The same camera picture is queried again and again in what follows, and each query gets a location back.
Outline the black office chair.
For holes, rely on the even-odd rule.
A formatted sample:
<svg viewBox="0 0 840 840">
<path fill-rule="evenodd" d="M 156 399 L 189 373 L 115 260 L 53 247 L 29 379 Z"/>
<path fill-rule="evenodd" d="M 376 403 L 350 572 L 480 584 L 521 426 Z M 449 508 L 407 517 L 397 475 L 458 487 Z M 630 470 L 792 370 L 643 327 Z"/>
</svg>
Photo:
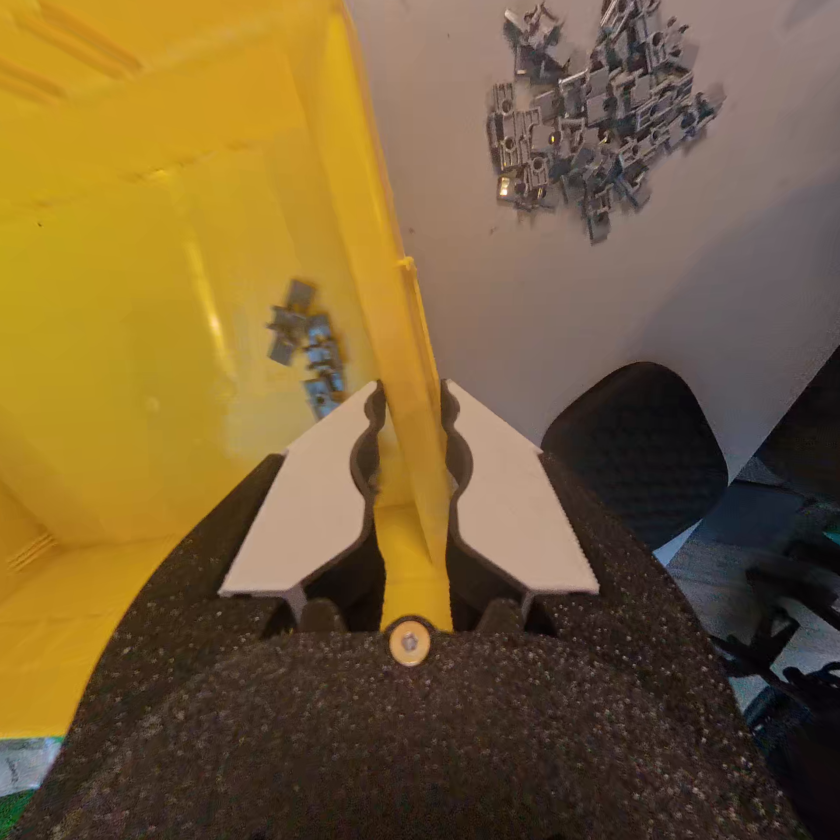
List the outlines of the black office chair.
<svg viewBox="0 0 840 840">
<path fill-rule="evenodd" d="M 838 511 L 839 350 L 835 350 L 759 448 L 758 457 L 794 489 Z M 812 838 L 839 838 L 838 657 L 804 672 L 772 666 L 800 624 L 793 601 L 838 631 L 838 594 L 826 585 L 760 567 L 746 571 L 761 618 L 749 643 L 712 637 L 729 677 L 757 676 L 767 688 L 744 713 L 772 776 Z"/>
</svg>

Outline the grey desk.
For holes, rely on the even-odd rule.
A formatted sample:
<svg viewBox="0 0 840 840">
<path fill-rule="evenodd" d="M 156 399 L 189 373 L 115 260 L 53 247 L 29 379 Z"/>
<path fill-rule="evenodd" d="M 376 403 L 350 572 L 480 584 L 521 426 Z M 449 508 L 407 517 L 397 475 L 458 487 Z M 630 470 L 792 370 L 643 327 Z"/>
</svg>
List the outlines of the grey desk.
<svg viewBox="0 0 840 840">
<path fill-rule="evenodd" d="M 348 2 L 437 367 L 538 444 L 614 369 L 695 393 L 735 476 L 838 345 L 838 2 L 663 2 L 719 117 L 590 243 L 496 199 L 486 97 L 516 2 Z"/>
</svg>

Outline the clear plastic bag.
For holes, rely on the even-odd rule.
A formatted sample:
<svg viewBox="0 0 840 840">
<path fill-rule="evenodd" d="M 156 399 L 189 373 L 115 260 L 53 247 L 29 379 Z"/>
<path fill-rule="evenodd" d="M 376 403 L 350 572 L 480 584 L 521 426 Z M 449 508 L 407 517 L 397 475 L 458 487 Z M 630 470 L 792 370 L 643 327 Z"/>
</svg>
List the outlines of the clear plastic bag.
<svg viewBox="0 0 840 840">
<path fill-rule="evenodd" d="M 35 791 L 49 773 L 62 737 L 2 738 L 1 797 Z"/>
</svg>

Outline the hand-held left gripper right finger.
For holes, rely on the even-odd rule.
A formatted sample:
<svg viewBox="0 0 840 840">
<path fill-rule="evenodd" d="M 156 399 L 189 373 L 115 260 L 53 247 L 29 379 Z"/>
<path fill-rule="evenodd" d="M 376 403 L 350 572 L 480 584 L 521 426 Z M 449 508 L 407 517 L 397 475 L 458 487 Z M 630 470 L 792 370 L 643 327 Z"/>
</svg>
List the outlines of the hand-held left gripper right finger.
<svg viewBox="0 0 840 840">
<path fill-rule="evenodd" d="M 494 599 L 491 588 L 514 596 L 585 593 L 600 585 L 546 469 L 542 450 L 453 380 L 441 382 L 446 464 L 454 483 L 451 547 L 488 569 L 457 570 L 448 578 L 464 599 Z"/>
</svg>

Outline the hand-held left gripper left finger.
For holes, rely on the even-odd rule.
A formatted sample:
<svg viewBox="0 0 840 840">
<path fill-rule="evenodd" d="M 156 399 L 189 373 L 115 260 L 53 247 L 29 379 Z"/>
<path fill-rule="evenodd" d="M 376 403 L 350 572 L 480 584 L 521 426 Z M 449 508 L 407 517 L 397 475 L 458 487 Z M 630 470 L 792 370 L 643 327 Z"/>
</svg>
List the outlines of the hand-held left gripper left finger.
<svg viewBox="0 0 840 840">
<path fill-rule="evenodd" d="M 370 381 L 287 447 L 220 596 L 285 596 L 362 544 L 373 526 L 385 408 L 383 384 Z"/>
</svg>

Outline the yellow plastic bin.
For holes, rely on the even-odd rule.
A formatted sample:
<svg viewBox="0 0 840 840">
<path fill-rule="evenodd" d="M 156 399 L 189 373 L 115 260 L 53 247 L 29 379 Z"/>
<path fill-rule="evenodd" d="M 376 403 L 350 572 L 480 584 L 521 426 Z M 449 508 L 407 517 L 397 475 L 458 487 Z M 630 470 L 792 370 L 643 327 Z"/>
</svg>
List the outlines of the yellow plastic bin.
<svg viewBox="0 0 840 840">
<path fill-rule="evenodd" d="M 141 585 L 313 424 L 270 309 L 379 379 L 382 623 L 449 629 L 437 389 L 348 2 L 2 2 L 2 739 L 63 736 Z"/>
</svg>

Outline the green plastic bin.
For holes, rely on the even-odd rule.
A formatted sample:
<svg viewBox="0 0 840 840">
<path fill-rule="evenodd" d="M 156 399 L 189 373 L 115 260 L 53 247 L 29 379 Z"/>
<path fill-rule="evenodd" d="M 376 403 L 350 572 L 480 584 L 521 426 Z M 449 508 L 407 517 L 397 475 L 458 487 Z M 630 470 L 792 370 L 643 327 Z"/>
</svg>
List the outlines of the green plastic bin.
<svg viewBox="0 0 840 840">
<path fill-rule="evenodd" d="M 0 837 L 1 839 L 8 838 L 13 828 L 18 823 L 22 814 L 25 811 L 28 803 L 32 800 L 36 790 L 17 791 L 12 794 L 5 794 L 1 796 L 0 800 Z"/>
</svg>

